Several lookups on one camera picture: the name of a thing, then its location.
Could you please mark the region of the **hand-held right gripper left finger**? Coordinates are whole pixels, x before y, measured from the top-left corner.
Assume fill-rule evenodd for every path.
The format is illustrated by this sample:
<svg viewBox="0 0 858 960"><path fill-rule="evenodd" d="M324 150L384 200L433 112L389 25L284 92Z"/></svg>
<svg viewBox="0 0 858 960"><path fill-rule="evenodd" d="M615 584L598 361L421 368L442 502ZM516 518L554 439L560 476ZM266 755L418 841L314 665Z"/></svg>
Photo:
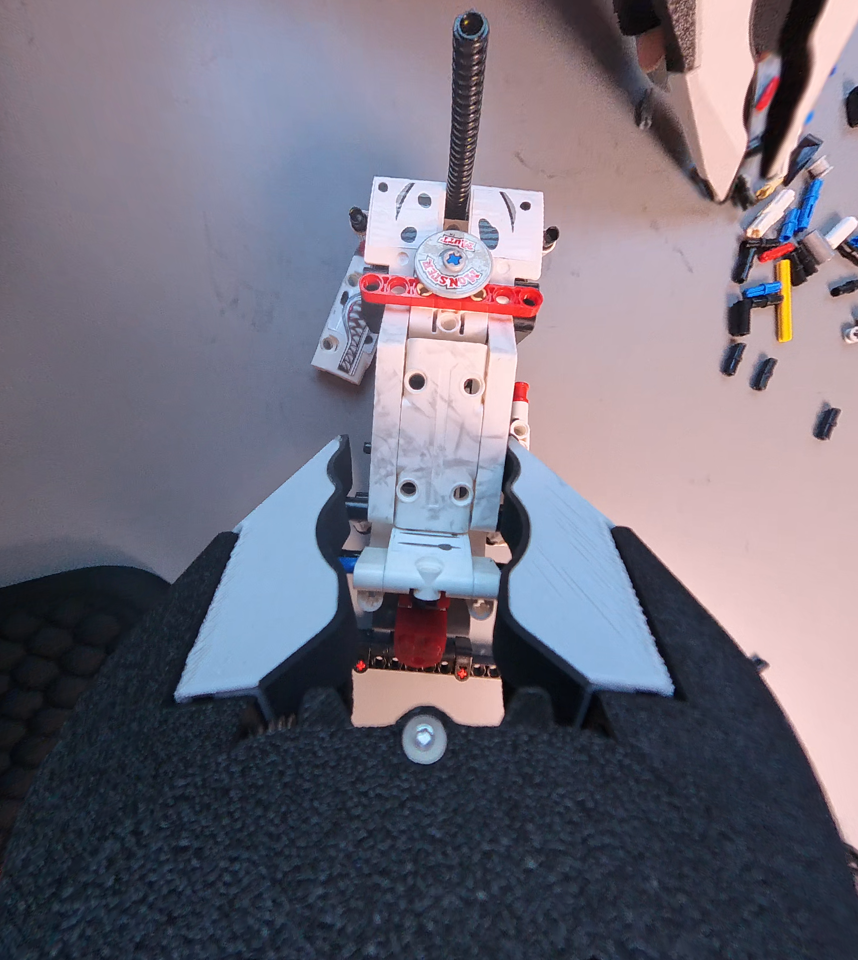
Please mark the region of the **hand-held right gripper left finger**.
<svg viewBox="0 0 858 960"><path fill-rule="evenodd" d="M177 702L254 696L263 711L296 711L316 687L337 690L350 711L359 632L339 554L351 486L342 435L235 528Z"/></svg>

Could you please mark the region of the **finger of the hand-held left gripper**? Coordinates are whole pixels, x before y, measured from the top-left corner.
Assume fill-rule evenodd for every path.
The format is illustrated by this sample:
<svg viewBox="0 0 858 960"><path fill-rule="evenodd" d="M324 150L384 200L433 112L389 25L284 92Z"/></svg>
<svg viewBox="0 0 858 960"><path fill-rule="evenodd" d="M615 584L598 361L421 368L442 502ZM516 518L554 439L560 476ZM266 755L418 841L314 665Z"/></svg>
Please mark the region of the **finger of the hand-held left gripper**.
<svg viewBox="0 0 858 960"><path fill-rule="evenodd" d="M858 22L858 1L793 1L777 50L779 85L767 114L760 176L788 179L789 156L804 121Z"/></svg>
<svg viewBox="0 0 858 960"><path fill-rule="evenodd" d="M744 161L757 68L778 52L790 2L669 3L669 105L695 172L723 200Z"/></svg>

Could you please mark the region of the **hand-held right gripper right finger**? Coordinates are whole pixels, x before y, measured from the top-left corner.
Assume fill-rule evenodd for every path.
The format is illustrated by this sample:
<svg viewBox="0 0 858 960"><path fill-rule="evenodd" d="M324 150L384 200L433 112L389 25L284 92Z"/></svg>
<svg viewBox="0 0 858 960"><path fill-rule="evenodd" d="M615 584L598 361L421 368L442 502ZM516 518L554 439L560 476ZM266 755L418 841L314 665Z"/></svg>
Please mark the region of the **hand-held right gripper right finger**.
<svg viewBox="0 0 858 960"><path fill-rule="evenodd" d="M493 653L506 685L541 688L581 724L599 690L674 695L607 518L510 440Z"/></svg>

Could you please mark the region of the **white black toy truck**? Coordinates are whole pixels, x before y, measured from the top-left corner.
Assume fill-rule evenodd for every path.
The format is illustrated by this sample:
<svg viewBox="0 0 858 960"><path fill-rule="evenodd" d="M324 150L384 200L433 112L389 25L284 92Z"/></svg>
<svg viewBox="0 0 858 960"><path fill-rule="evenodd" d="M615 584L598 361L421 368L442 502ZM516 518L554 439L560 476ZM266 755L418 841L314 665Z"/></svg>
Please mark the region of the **white black toy truck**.
<svg viewBox="0 0 858 960"><path fill-rule="evenodd" d="M360 241L313 366L359 384L375 364L367 522L353 568L359 607L396 605L395 657L428 669L444 657L448 611L492 614L496 533L516 382L517 341L542 305L538 281L558 228L543 195L473 186L485 17L453 28L446 183L377 176L352 207Z"/></svg>

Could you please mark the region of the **pile of small toy pieces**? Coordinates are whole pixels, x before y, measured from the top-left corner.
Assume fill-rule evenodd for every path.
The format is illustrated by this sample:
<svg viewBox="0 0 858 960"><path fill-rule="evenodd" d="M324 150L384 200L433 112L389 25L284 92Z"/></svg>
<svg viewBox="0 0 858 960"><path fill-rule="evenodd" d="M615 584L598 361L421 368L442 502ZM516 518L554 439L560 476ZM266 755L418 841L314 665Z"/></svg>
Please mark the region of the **pile of small toy pieces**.
<svg viewBox="0 0 858 960"><path fill-rule="evenodd" d="M844 112L847 125L858 129L858 84L848 91ZM856 218L842 218L821 231L812 225L825 179L832 169L820 150L821 144L811 134L799 140L790 153L784 187L745 230L732 281L745 282L752 267L765 263L773 267L774 279L741 288L738 298L729 306L728 333L735 340L747 338L754 310L771 307L775 310L777 341L790 341L795 287L807 282L836 256L858 267Z"/></svg>

